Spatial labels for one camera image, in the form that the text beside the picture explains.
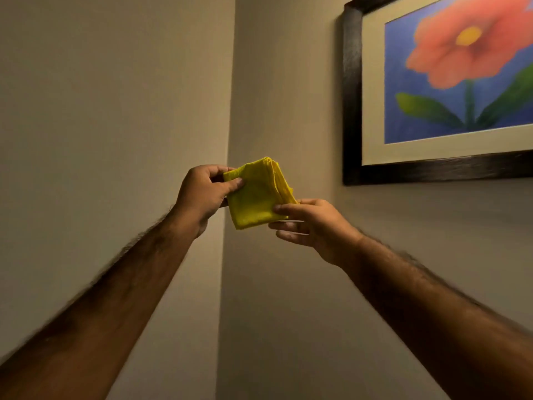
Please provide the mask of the person's left forearm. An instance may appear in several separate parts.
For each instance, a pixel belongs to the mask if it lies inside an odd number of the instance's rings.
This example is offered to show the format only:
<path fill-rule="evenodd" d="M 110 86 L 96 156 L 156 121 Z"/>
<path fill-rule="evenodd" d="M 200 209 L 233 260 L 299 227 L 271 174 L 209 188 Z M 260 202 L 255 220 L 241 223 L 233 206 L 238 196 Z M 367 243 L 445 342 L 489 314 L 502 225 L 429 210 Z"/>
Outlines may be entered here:
<path fill-rule="evenodd" d="M 174 208 L 0 365 L 0 400 L 105 400 L 198 235 Z"/>

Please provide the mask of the framed flower painting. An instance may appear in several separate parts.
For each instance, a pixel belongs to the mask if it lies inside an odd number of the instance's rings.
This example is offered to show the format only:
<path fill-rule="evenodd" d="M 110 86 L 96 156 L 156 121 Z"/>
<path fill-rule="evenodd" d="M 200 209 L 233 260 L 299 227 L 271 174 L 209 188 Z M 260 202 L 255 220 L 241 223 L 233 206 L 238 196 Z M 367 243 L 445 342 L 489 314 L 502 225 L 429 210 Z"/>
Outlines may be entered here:
<path fill-rule="evenodd" d="M 533 178 L 533 0 L 344 5 L 345 186 Z"/>

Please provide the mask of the person's right hand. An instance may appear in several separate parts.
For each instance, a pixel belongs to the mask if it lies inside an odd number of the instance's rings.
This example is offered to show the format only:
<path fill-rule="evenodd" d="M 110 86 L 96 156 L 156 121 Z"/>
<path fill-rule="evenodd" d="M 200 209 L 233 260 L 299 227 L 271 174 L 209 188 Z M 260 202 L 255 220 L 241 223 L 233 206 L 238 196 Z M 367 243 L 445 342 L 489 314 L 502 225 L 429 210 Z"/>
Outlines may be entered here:
<path fill-rule="evenodd" d="M 354 264 L 363 234 L 331 203 L 327 202 L 327 206 L 283 204 L 273 210 L 287 217 L 282 221 L 304 221 L 310 229 L 309 234 L 274 230 L 279 239 L 313 248 L 325 262 L 342 269 Z"/>

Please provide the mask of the person's right forearm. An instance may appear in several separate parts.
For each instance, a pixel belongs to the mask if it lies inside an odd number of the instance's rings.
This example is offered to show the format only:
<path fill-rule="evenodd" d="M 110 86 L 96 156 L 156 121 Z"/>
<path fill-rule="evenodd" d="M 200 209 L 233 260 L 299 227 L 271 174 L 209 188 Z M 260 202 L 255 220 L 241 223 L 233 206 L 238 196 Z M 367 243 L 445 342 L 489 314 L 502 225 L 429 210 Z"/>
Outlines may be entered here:
<path fill-rule="evenodd" d="M 533 334 L 361 236 L 341 268 L 451 400 L 533 400 Z"/>

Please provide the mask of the person's left hand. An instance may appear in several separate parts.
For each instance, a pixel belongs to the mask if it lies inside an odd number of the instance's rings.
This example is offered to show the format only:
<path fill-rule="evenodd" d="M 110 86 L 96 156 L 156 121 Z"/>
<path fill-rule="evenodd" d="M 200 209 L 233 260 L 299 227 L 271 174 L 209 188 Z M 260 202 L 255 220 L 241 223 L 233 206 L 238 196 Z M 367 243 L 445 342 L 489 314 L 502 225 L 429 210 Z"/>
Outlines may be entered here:
<path fill-rule="evenodd" d="M 221 165 L 201 165 L 188 171 L 168 215 L 179 236 L 190 240 L 198 238 L 210 218 L 227 206 L 227 196 L 217 194 L 217 183 L 224 182 L 223 174 L 229 171 L 230 168 Z"/>

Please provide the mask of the yellow cloth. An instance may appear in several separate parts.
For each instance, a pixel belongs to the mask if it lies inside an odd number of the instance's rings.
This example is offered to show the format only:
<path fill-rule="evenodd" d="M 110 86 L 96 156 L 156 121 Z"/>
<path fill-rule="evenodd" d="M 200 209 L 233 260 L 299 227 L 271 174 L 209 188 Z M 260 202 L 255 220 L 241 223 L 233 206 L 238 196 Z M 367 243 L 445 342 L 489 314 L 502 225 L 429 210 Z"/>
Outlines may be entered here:
<path fill-rule="evenodd" d="M 298 204 L 279 164 L 269 157 L 223 173 L 229 182 L 242 179 L 243 187 L 227 196 L 229 211 L 237 230 L 286 220 L 272 209 L 276 205 Z"/>

